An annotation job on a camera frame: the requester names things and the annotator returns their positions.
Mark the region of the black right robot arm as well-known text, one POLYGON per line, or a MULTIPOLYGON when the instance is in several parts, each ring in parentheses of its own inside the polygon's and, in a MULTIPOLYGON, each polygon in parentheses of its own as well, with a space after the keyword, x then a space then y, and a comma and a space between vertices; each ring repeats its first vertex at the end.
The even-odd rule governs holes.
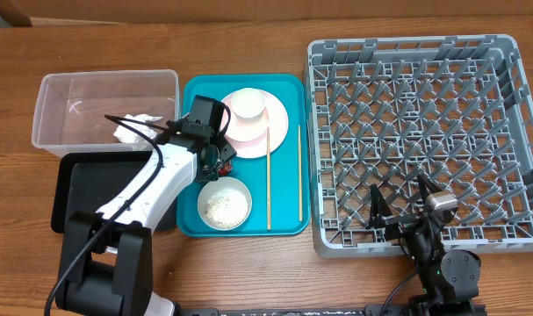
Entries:
POLYGON ((447 251, 440 232, 457 214, 458 201, 423 174, 417 176, 421 209, 394 216, 378 186, 370 187, 371 213, 368 227, 382 229, 388 241, 397 241, 414 264, 414 271, 388 295, 385 303, 373 309, 380 315, 485 315, 483 305, 472 300, 479 295, 481 260, 475 253, 447 251), (405 305, 392 305, 397 292, 418 277, 423 293, 412 296, 405 305))

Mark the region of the red snack wrapper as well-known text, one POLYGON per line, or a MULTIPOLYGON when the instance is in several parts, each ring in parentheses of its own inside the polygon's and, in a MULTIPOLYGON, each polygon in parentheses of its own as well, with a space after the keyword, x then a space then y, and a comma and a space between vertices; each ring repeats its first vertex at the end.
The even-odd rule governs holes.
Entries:
POLYGON ((221 168, 218 170, 220 176, 227 176, 233 169, 233 164, 231 161, 225 162, 221 168))

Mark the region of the wooden chopstick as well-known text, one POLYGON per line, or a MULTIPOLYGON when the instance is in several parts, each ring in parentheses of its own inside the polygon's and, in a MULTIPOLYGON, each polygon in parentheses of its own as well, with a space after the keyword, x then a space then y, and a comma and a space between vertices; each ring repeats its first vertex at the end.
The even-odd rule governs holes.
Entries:
POLYGON ((301 127, 298 125, 298 180, 299 180, 299 222, 303 221, 303 184, 302 184, 302 149, 301 149, 301 127))
POLYGON ((266 143, 266 162, 267 162, 267 229, 271 230, 271 157, 270 157, 270 128, 266 130, 267 143, 266 143))

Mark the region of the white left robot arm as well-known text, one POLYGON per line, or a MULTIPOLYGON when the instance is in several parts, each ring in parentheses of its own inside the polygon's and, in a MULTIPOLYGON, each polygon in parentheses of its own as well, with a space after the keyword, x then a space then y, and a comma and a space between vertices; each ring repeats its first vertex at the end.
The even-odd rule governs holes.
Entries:
POLYGON ((94 212, 76 211, 65 225, 53 306, 81 315, 176 315, 155 293, 153 232, 177 196, 194 182, 218 179, 235 156, 216 118, 169 122, 133 180, 94 212))

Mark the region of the white rice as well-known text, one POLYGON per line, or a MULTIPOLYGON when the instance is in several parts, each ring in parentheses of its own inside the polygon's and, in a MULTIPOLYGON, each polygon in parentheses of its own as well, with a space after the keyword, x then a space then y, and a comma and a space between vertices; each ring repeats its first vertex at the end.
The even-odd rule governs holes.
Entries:
POLYGON ((248 201, 238 190, 219 190, 208 199, 205 215, 214 226, 220 229, 232 229, 247 218, 248 201))

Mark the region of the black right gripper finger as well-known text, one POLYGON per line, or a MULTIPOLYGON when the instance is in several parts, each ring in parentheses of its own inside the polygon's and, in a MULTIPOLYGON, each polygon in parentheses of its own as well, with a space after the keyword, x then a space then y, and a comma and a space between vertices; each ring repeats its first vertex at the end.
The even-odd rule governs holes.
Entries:
POLYGON ((417 176, 417 182, 419 185, 419 191, 421 193, 422 202, 425 204, 425 199, 429 194, 443 191, 439 186, 429 180, 424 174, 417 176))
POLYGON ((393 216, 388 203, 376 184, 370 186, 371 210, 367 229, 384 228, 386 219, 393 216))

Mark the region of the grey bowl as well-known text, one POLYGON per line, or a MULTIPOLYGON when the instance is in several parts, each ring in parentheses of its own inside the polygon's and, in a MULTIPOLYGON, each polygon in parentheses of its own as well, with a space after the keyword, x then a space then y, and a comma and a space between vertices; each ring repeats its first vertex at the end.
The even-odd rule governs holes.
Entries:
POLYGON ((241 226, 252 210, 252 197, 238 179, 221 177, 207 183, 198 194, 198 215, 211 229, 231 231, 241 226))

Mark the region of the white tissue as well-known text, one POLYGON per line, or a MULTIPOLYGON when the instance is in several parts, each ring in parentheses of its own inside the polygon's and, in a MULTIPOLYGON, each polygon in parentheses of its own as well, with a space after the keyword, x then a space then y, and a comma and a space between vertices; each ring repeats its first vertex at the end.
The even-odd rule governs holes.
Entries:
POLYGON ((137 144, 145 141, 140 136, 141 133, 151 139, 153 139, 157 135, 157 131, 155 128, 138 124, 138 121, 143 123, 156 124, 157 122, 162 120, 162 116, 151 116, 148 114, 139 114, 136 116, 132 116, 130 114, 127 114, 126 119, 135 120, 135 123, 126 121, 125 125, 131 126, 138 132, 135 133, 123 126, 118 126, 115 132, 113 133, 113 136, 121 143, 137 144))

